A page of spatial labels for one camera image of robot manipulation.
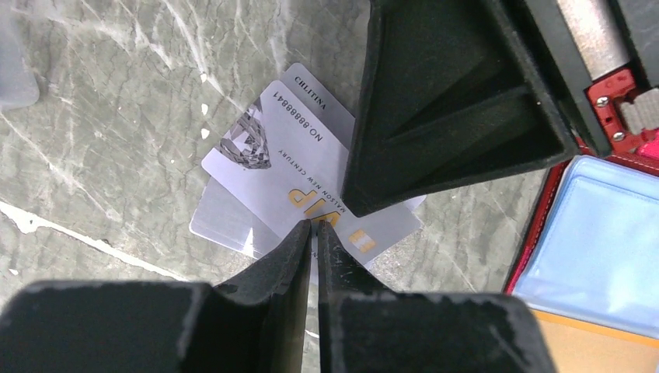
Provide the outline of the single gold credit card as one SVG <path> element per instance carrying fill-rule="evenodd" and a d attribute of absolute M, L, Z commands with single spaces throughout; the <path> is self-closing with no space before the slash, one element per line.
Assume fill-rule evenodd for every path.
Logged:
<path fill-rule="evenodd" d="M 558 372 L 657 372 L 658 340 L 535 310 Z"/>

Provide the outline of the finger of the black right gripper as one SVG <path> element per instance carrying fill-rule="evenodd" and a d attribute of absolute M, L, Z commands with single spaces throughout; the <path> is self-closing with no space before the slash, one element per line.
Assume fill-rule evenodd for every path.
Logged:
<path fill-rule="evenodd" d="M 373 1 L 343 202 L 363 217 L 576 155 L 543 51 L 527 1 Z"/>

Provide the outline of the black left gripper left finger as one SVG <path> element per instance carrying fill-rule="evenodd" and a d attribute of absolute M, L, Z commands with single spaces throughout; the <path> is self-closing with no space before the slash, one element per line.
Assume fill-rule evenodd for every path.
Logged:
<path fill-rule="evenodd" d="M 311 223 L 213 286 L 39 281 L 1 314 L 3 372 L 298 372 Z"/>

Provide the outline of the silver VIP credit card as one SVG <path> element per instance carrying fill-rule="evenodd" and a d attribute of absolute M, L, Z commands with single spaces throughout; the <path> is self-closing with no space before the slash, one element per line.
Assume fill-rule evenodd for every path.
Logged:
<path fill-rule="evenodd" d="M 201 165 L 283 237 L 302 219 L 327 221 L 362 263 L 406 238 L 420 220 L 399 203 L 358 217 L 340 197 L 348 150 L 281 81 L 268 85 Z"/>

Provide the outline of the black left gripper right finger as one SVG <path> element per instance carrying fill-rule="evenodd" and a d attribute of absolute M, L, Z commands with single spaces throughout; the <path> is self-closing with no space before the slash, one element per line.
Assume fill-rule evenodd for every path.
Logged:
<path fill-rule="evenodd" d="M 317 228 L 324 372 L 553 372 L 539 324 L 500 293 L 403 293 L 386 287 Z"/>

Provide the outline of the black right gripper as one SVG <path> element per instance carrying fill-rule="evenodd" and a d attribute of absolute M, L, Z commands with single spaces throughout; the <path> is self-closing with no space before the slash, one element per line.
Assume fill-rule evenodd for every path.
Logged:
<path fill-rule="evenodd" d="M 600 157 L 658 136 L 656 1 L 509 1 L 577 141 Z"/>

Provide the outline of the red leather card holder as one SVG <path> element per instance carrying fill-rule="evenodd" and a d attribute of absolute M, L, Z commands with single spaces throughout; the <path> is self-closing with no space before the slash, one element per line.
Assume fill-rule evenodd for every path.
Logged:
<path fill-rule="evenodd" d="M 504 290 L 657 341 L 658 143 L 552 167 Z"/>

